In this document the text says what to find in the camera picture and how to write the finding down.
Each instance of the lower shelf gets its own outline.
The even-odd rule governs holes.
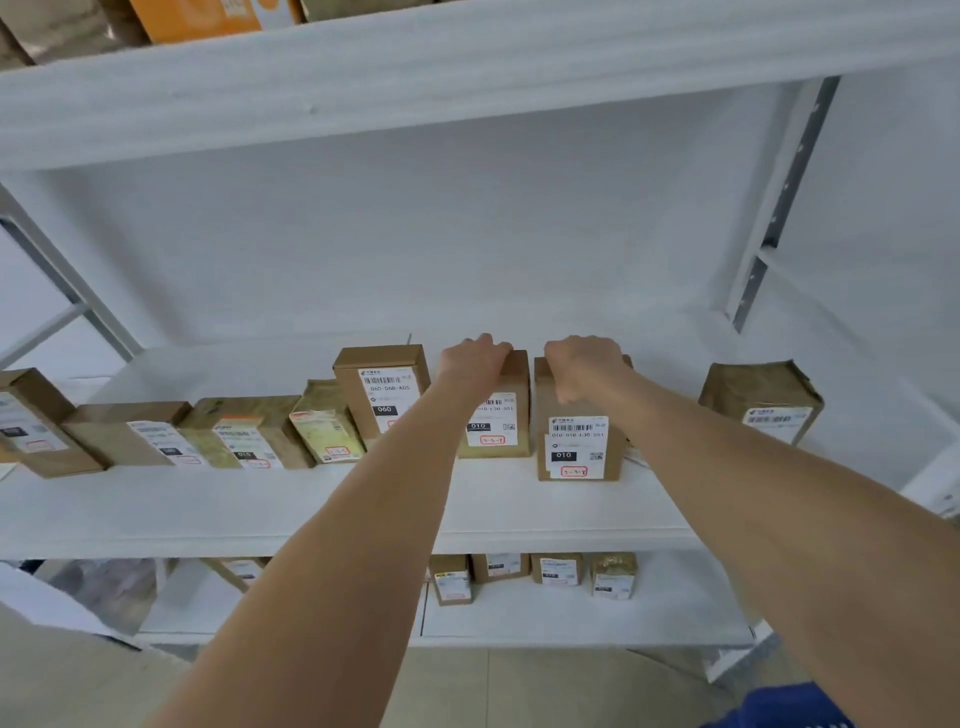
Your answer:
[[[474,601],[441,607],[420,592],[412,646],[663,647],[754,643],[726,574],[706,551],[638,554],[634,596],[611,601],[579,588],[532,579],[475,586]],[[240,593],[193,560],[180,563],[161,590],[139,639],[154,644],[207,643]]]

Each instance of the barcode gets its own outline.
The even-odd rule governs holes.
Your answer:
[[[751,417],[747,419],[748,425],[775,425],[777,423],[789,422],[792,419],[790,415],[778,415],[777,417]]]

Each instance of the white wall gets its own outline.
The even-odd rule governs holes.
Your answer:
[[[844,77],[778,257],[960,413],[960,58]]]

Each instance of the orange box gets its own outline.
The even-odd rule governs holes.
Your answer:
[[[131,0],[154,43],[289,28],[303,22],[299,0]]]

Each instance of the hand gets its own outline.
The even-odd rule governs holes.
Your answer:
[[[458,392],[479,407],[493,392],[503,361],[514,349],[512,344],[495,344],[493,337],[482,333],[476,341],[464,339],[455,347],[440,353],[440,370],[437,382],[450,382]]]
[[[567,336],[563,341],[548,341],[543,347],[557,382],[561,403],[582,400],[588,385],[598,376],[628,369],[620,346],[600,336]]]

